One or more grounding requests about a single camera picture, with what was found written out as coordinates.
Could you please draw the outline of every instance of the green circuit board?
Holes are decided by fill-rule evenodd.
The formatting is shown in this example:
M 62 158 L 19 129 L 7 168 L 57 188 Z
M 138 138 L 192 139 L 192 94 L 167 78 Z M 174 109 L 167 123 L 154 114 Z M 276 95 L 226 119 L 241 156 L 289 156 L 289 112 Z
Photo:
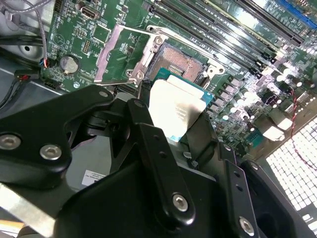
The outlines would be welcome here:
M 144 34 L 147 27 L 165 27 L 213 55 L 224 66 L 222 75 L 210 79 L 207 91 L 219 96 L 219 91 L 230 79 L 241 82 L 230 98 L 222 98 L 223 104 L 211 113 L 211 119 L 216 122 L 217 133 L 229 145 L 249 143 L 247 138 L 252 133 L 243 120 L 245 108 L 251 109 L 256 118 L 268 114 L 272 107 L 260 101 L 267 89 L 282 100 L 289 100 L 289 96 L 277 90 L 275 78 L 262 72 L 267 67 L 276 71 L 284 64 L 302 81 L 311 80 L 315 72 L 316 28 L 307 25 L 303 17 L 316 20 L 314 7 L 317 5 L 313 0 L 307 1 L 311 8 L 305 15 L 307 5 L 295 0 L 287 2 L 303 16 L 294 15 L 280 0 L 254 0 L 253 5 L 260 8 L 257 12 L 265 13 L 261 18 L 250 14 L 250 9 L 243 5 L 250 3 L 249 0 L 57 0 L 48 36 L 48 56 L 56 64 L 43 68 L 42 77 L 58 81 L 67 92 L 96 83 L 100 53 L 111 39 L 115 26 L 123 25 L 132 29 L 120 33 L 107 56 L 108 64 L 99 83 L 106 87 L 124 84 L 129 80 L 126 72 L 133 70 L 143 55 L 149 40 Z M 83 14 L 83 7 L 93 12 L 94 19 Z M 280 25 L 276 27 L 272 19 Z M 188 45 L 171 37 L 165 43 L 207 67 L 208 59 Z M 75 73 L 61 70 L 60 60 L 67 55 L 78 60 Z M 125 87 L 133 90 L 136 86 L 127 84 Z M 241 95 L 241 88 L 253 93 L 254 97 L 237 105 L 233 99 Z M 234 104 L 237 113 L 230 114 L 228 104 Z M 229 114 L 230 120 L 224 121 L 219 116 L 221 113 Z

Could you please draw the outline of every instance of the dimm slot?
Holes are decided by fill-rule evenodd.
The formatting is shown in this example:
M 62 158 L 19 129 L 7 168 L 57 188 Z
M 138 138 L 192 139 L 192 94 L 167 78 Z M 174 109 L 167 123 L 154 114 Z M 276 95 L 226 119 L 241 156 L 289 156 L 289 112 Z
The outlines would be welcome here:
M 262 57 L 264 57 L 265 59 L 271 60 L 272 57 L 270 57 L 270 55 L 266 52 L 261 51 L 257 46 L 253 45 L 250 41 L 248 41 L 247 39 L 241 37 L 240 35 L 238 35 L 237 33 L 235 33 L 232 29 L 230 29 L 227 25 L 222 24 L 219 20 L 212 18 L 212 15 L 208 15 L 206 14 L 206 12 L 204 12 L 203 10 L 199 9 L 197 6 L 195 6 L 192 2 L 188 1 L 188 0 L 180 0 L 182 3 L 184 3 L 186 6 L 188 6 L 189 8 L 191 8 L 198 16 L 200 16 L 200 18 L 204 18 L 207 19 L 208 21 L 214 23 L 216 26 L 218 26 L 219 28 L 221 28 L 221 30 L 231 36 L 234 36 L 235 39 L 243 45 L 246 45 L 247 47 L 251 48 L 253 51 L 257 52 L 258 54 L 260 54 Z M 259 39 L 255 38 L 252 35 L 248 35 L 249 37 L 251 37 L 252 39 L 259 41 L 261 44 L 263 44 Z
M 298 34 L 284 26 L 276 18 L 268 14 L 265 10 L 260 8 L 252 0 L 234 0 L 240 7 L 242 7 L 246 12 L 257 18 L 260 22 L 265 24 L 267 27 L 271 28 L 276 34 L 283 37 L 286 41 L 299 47 L 304 39 Z
M 261 42 L 264 46 L 267 47 L 268 50 L 270 50 L 273 53 L 276 53 L 278 48 L 273 45 L 271 42 L 267 41 L 265 38 L 261 37 L 259 34 L 257 34 L 255 31 L 250 29 L 249 27 L 243 25 L 241 22 L 239 22 L 237 19 L 235 19 L 233 16 L 229 15 L 227 12 L 221 10 L 221 8 L 217 7 L 214 3 L 212 3 L 209 0 L 204 0 L 203 2 L 196 2 L 196 4 L 203 8 L 204 11 L 207 13 L 212 13 L 216 15 L 221 21 L 228 22 L 235 26 L 237 29 L 242 31 L 244 34 L 246 34 L 248 37 Z
M 288 10 L 292 15 L 294 15 L 295 17 L 300 19 L 307 26 L 309 26 L 313 29 L 317 29 L 316 23 L 314 23 L 312 20 L 310 20 L 305 15 L 301 14 L 295 7 L 292 6 L 292 4 L 288 3 L 286 0 L 276 0 L 276 2 L 279 3 L 286 10 Z
M 226 38 L 224 38 L 222 35 L 214 33 L 213 31 L 211 31 L 212 29 L 210 29 L 209 27 L 203 25 L 200 21 L 191 18 L 189 15 L 184 14 L 183 12 L 181 12 L 180 10 L 178 10 L 176 7 L 174 7 L 172 4 L 169 3 L 169 0 L 161 0 L 160 4 L 163 4 L 165 6 L 167 6 L 168 8 L 172 9 L 174 12 L 176 12 L 177 14 L 179 14 L 180 16 L 184 17 L 185 19 L 191 21 L 193 24 L 195 24 L 197 28 L 200 28 L 201 31 L 203 31 L 205 34 L 209 34 L 211 35 L 215 40 L 223 43 L 224 45 L 228 46 L 229 48 L 233 49 L 234 51 L 238 52 L 239 54 L 241 54 L 243 57 L 251 60 L 251 61 L 257 61 L 257 59 L 247 53 L 247 52 L 243 52 L 243 49 L 232 44 L 231 42 L 228 42 L 228 40 Z
M 165 19 L 167 19 L 168 21 L 172 22 L 173 24 L 175 24 L 176 26 L 180 27 L 181 29 L 186 30 L 187 32 L 189 32 L 190 34 L 192 34 L 194 36 L 194 38 L 199 39 L 200 41 L 202 41 L 203 43 L 205 43 L 206 45 L 208 45 L 208 47 L 210 47 L 211 49 L 216 50 L 217 52 L 223 54 L 224 56 L 226 56 L 228 59 L 230 59 L 231 61 L 233 61 L 234 63 L 246 68 L 246 69 L 250 69 L 250 65 L 246 65 L 241 59 L 239 59 L 238 57 L 236 57 L 235 55 L 233 55 L 231 52 L 228 52 L 225 49 L 222 49 L 221 47 L 219 47 L 218 45 L 216 45 L 214 42 L 212 42 L 211 40 L 209 40 L 206 37 L 200 36 L 194 29 L 188 27 L 187 25 L 185 25 L 184 23 L 180 22 L 179 20 L 175 19 L 174 17 L 169 16 L 166 12 L 164 12 L 163 10 L 161 10 L 160 8 L 154 6 L 154 12 L 156 13 L 156 15 L 163 17 Z

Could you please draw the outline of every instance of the black cable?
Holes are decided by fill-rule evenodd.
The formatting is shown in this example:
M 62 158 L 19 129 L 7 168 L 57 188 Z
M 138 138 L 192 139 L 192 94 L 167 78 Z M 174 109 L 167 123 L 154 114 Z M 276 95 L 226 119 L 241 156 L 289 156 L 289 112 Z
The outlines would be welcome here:
M 8 100 L 10 99 L 10 96 L 11 96 L 11 94 L 12 94 L 12 91 L 13 91 L 15 85 L 16 85 L 18 82 L 19 82 L 19 80 L 17 80 L 17 79 L 15 79 L 15 80 L 12 81 L 11 86 L 9 87 L 9 89 L 8 89 L 8 91 L 7 91 L 6 95 L 5 95 L 5 97 L 4 97 L 4 98 L 2 99 L 2 101 L 0 102 L 0 108 L 2 108 L 2 107 L 8 102 Z
M 12 93 L 11 97 L 7 100 L 7 102 L 0 106 L 0 114 L 5 113 L 8 111 L 12 106 L 18 101 L 22 92 L 24 91 L 26 85 L 30 82 L 30 80 L 23 80 L 18 81 L 20 82 L 14 92 Z
M 23 65 L 27 68 L 30 68 L 30 69 L 38 69 L 39 68 L 39 65 L 37 62 L 23 58 L 21 56 L 17 56 L 16 54 L 14 54 L 10 51 L 7 51 L 6 49 L 1 48 L 1 47 L 0 47 L 0 56 L 2 56 L 3 58 L 5 58 L 7 60 L 21 64 L 21 65 Z
M 0 40 L 42 40 L 40 36 L 29 36 L 29 35 L 13 35 L 13 36 L 0 36 Z
M 25 40 L 2 40 L 0 39 L 0 45 L 3 46 L 43 46 L 42 41 L 25 41 Z

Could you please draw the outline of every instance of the sticker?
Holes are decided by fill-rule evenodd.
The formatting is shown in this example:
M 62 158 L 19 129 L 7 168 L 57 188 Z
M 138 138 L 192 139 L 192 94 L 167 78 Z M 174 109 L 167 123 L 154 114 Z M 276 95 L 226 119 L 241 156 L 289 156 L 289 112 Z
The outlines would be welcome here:
M 83 181 L 81 182 L 82 185 L 89 186 L 93 183 L 101 180 L 102 178 L 106 177 L 105 175 L 98 174 L 96 172 L 86 170 L 84 174 Z

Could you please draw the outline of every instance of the silver screw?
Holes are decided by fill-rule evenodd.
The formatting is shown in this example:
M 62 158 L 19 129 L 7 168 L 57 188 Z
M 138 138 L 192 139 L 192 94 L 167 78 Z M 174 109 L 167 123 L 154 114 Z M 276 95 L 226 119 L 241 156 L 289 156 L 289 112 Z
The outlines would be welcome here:
M 108 96 L 108 94 L 106 92 L 103 92 L 103 91 L 100 91 L 99 94 L 100 94 L 100 96 L 103 96 L 105 98 Z
M 250 163 L 251 163 L 251 166 L 252 166 L 253 169 L 255 169 L 255 170 L 258 170 L 258 169 L 259 169 L 259 167 L 257 166 L 257 164 L 255 164 L 255 163 L 253 163 L 253 162 L 250 162 Z
M 226 144 L 224 144 L 223 146 L 224 146 L 224 148 L 226 148 L 226 150 L 231 151 L 230 146 L 228 146 L 228 145 L 226 145 Z
M 188 202 L 180 194 L 173 196 L 173 204 L 181 212 L 186 212 L 188 210 Z
M 21 139 L 16 135 L 2 135 L 0 136 L 0 149 L 14 150 L 21 144 Z
M 61 157 L 61 149 L 57 145 L 45 145 L 40 149 L 40 155 L 46 160 L 58 160 Z
M 186 159 L 191 159 L 192 158 L 192 154 L 190 152 L 184 152 L 183 153 L 183 156 L 186 158 Z
M 253 226 L 247 219 L 245 219 L 244 217 L 240 217 L 239 223 L 245 233 L 247 233 L 251 237 L 254 236 Z
M 125 72 L 125 74 L 128 76 L 128 77 L 131 77 L 132 76 L 132 70 L 130 70 L 130 69 L 127 69 L 126 70 L 126 72 Z
M 137 79 L 140 79 L 140 80 L 144 79 L 144 73 L 141 72 L 141 71 L 139 71 L 139 72 L 137 73 Z
M 140 103 L 139 101 L 134 101 L 134 104 L 137 105 L 138 107 L 142 108 L 143 104 Z
M 74 83 L 73 83 L 73 86 L 74 86 L 74 88 L 79 88 L 79 87 L 80 87 L 80 84 L 79 84 L 78 82 L 74 82 Z
M 163 40 L 162 40 L 162 38 L 159 37 L 159 36 L 157 36 L 157 37 L 155 38 L 154 42 L 155 42 L 156 44 L 158 44 L 158 45 L 163 44 Z

